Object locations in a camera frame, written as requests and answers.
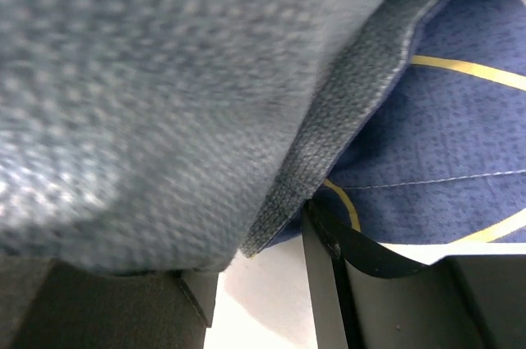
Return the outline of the blue patterned pillowcase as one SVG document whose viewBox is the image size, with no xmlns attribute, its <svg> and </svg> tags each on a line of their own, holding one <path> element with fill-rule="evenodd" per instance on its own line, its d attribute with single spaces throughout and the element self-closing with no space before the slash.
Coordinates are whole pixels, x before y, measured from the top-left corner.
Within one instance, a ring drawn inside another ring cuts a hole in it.
<svg viewBox="0 0 526 349">
<path fill-rule="evenodd" d="M 1 0 L 1 254 L 221 271 L 310 198 L 525 240 L 524 0 Z"/>
</svg>

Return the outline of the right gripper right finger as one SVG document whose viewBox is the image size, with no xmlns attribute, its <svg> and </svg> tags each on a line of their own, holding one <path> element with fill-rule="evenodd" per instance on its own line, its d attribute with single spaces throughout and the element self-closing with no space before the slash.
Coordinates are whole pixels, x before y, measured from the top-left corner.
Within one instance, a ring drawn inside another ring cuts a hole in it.
<svg viewBox="0 0 526 349">
<path fill-rule="evenodd" d="M 303 210 L 302 241 L 321 348 L 525 345 L 522 255 L 453 255 L 425 265 L 315 201 Z"/>
</svg>

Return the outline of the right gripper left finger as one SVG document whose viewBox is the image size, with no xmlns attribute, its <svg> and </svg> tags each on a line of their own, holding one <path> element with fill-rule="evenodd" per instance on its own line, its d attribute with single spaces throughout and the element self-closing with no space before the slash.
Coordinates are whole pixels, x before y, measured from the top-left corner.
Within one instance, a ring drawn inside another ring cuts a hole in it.
<svg viewBox="0 0 526 349">
<path fill-rule="evenodd" d="M 1 258 L 1 346 L 202 348 L 218 277 L 193 271 L 110 277 L 51 259 Z"/>
</svg>

